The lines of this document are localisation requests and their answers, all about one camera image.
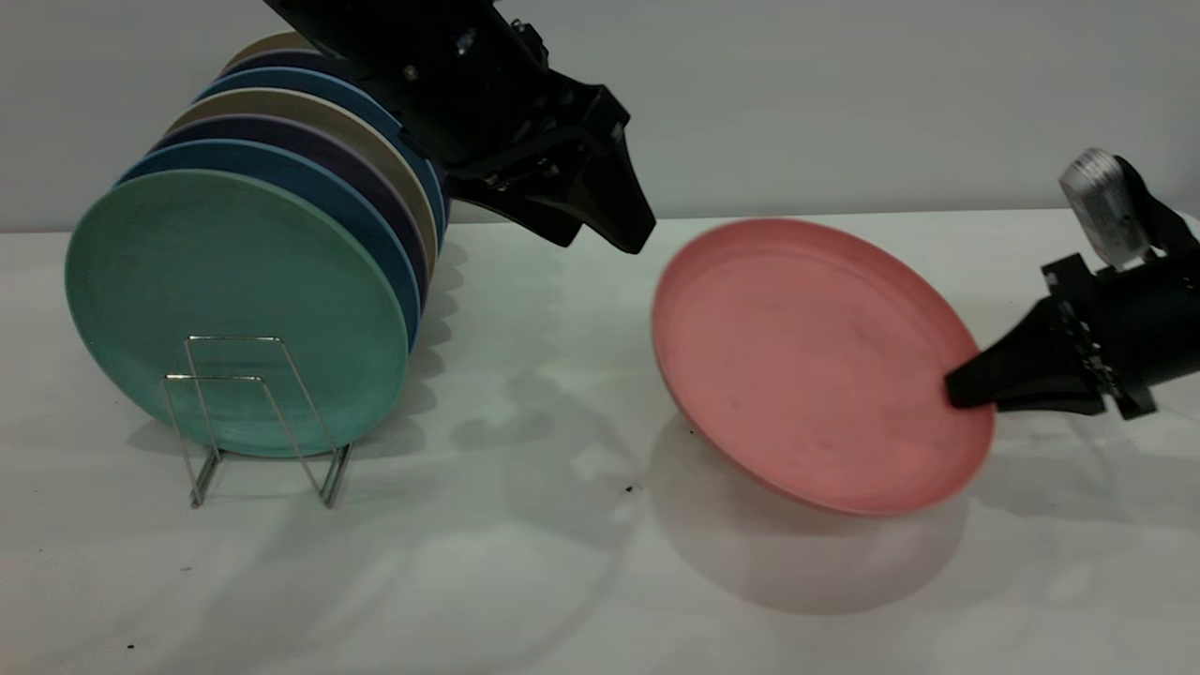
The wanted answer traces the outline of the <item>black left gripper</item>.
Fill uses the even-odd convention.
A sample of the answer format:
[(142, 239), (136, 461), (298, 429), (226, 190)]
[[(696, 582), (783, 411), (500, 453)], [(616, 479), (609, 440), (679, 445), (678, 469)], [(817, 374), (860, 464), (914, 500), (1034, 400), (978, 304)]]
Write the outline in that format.
[(528, 24), (364, 19), (361, 82), (454, 177), (455, 201), (557, 247), (587, 226), (636, 255), (654, 231), (629, 112), (608, 86), (556, 71)]

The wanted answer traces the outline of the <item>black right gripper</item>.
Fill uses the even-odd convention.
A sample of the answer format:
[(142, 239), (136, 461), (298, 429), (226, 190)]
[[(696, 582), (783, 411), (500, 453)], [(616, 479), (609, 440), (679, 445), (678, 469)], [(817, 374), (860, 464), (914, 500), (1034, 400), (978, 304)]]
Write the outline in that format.
[(1094, 417), (1111, 398), (1126, 420), (1153, 414), (1152, 388), (1199, 368), (1198, 263), (1190, 251), (1123, 271), (1081, 255), (1043, 265), (1049, 295), (946, 375), (950, 405)]

